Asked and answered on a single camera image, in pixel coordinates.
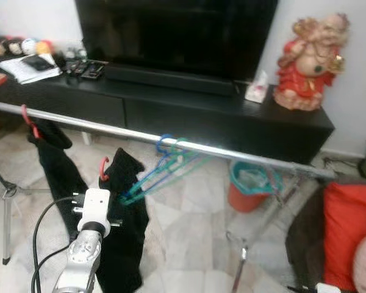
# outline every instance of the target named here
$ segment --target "trash bin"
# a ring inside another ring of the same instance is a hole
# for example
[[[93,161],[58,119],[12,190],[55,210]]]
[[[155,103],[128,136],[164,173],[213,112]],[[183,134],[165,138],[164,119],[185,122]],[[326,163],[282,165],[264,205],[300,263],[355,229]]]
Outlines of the trash bin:
[[[282,179],[273,172],[278,190],[282,189]],[[250,212],[273,193],[273,187],[266,170],[245,162],[234,162],[230,172],[229,204],[238,212]]]

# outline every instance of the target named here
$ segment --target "figurine base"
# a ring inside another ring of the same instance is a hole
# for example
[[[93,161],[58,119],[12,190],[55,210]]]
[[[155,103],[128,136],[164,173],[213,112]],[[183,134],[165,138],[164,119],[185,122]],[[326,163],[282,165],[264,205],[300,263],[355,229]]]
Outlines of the figurine base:
[[[311,98],[303,98],[298,96],[293,90],[285,90],[283,92],[275,90],[274,99],[277,104],[288,110],[313,111],[320,108],[323,95],[318,93]]]

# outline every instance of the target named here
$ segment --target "soundbar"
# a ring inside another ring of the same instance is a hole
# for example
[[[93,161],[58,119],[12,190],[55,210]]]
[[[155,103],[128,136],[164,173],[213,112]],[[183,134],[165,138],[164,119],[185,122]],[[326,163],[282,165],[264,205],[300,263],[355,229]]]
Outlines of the soundbar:
[[[107,79],[170,87],[192,92],[232,96],[234,86],[227,79],[191,73],[108,63],[104,68]]]

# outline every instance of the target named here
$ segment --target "television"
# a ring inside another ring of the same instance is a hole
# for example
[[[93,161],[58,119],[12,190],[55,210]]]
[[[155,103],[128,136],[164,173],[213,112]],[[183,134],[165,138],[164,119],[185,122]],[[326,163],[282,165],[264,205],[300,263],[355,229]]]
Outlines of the television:
[[[254,77],[278,0],[76,0],[89,59],[217,80]]]

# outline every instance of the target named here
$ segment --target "white wall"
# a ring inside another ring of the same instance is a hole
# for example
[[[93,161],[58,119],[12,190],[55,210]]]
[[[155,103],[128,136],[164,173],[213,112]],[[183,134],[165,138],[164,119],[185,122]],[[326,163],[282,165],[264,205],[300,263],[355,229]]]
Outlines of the white wall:
[[[82,40],[73,0],[0,0],[0,35],[47,39],[58,46],[78,47]]]
[[[265,51],[259,64],[276,83],[276,61],[284,43],[293,38],[298,18],[323,18],[347,13],[351,37],[342,51],[346,72],[327,88],[324,108],[337,128],[327,148],[362,153],[366,139],[366,0],[279,0]],[[73,0],[0,0],[0,34],[46,38],[78,45],[82,32]]]
[[[259,68],[269,74],[271,83],[276,83],[276,62],[284,44],[293,38],[293,22],[334,12],[347,13],[351,35],[342,50],[346,72],[325,91],[324,109],[337,128],[326,147],[360,152],[366,139],[366,0],[279,0]]]

